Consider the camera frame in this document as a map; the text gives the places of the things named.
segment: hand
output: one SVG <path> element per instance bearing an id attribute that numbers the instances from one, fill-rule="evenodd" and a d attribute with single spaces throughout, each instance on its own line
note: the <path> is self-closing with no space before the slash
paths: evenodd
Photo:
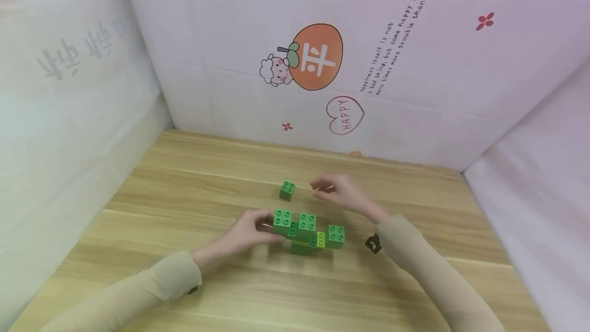
<path id="1" fill-rule="evenodd" d="M 315 190 L 314 197 L 364 215 L 375 224 L 389 217 L 387 211 L 371 200 L 346 174 L 322 174 L 309 184 Z"/>
<path id="2" fill-rule="evenodd" d="M 283 236 L 272 233 L 274 214 L 271 209 L 243 212 L 221 238 L 191 252 L 195 263 L 206 267 L 261 243 L 283 242 Z"/>

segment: wooden table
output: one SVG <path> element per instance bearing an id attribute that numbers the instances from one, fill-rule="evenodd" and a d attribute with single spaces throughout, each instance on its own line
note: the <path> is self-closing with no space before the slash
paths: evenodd
<path id="1" fill-rule="evenodd" d="M 348 173 L 404 214 L 474 285 L 507 331 L 548 331 L 458 173 L 342 154 L 166 131 L 94 219 L 12 332 L 36 331 L 106 285 L 221 235 L 248 208 L 285 208 L 346 227 L 341 250 L 300 257 L 260 246 L 205 274 L 201 289 L 124 331 L 448 331 L 418 283 L 364 247 L 373 226 L 311 196 L 323 172 Z M 284 180 L 297 185 L 279 199 Z"/>

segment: wrist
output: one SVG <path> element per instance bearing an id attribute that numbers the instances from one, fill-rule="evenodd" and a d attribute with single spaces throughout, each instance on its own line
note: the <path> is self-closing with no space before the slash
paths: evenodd
<path id="1" fill-rule="evenodd" d="M 365 205 L 365 217 L 370 220 L 373 224 L 377 225 L 381 222 L 385 222 L 389 218 L 389 213 L 384 207 L 375 203 L 373 200 L 369 200 Z"/>
<path id="2" fill-rule="evenodd" d="M 191 251 L 193 261 L 200 269 L 220 261 L 223 258 L 229 257 L 229 255 L 226 247 L 223 246 L 223 243 L 221 242 L 221 238 Z"/>

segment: pink flower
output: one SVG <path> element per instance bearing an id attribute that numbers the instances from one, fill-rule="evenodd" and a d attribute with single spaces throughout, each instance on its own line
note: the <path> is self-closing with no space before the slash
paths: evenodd
<path id="1" fill-rule="evenodd" d="M 488 16 L 486 16 L 486 17 L 480 16 L 479 17 L 480 24 L 477 25 L 476 31 L 481 30 L 485 26 L 491 26 L 491 25 L 493 25 L 494 24 L 494 21 L 492 21 L 492 17 L 493 16 L 494 16 L 494 12 L 488 14 Z"/>

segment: stacked lego bricks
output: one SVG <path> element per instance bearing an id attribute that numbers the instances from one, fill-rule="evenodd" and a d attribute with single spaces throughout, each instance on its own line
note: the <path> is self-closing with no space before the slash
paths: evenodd
<path id="1" fill-rule="evenodd" d="M 323 249 L 340 249 L 345 242 L 344 227 L 328 225 L 326 232 L 316 231 L 315 215 L 277 209 L 272 232 L 291 240 L 291 254 L 310 255 Z"/>

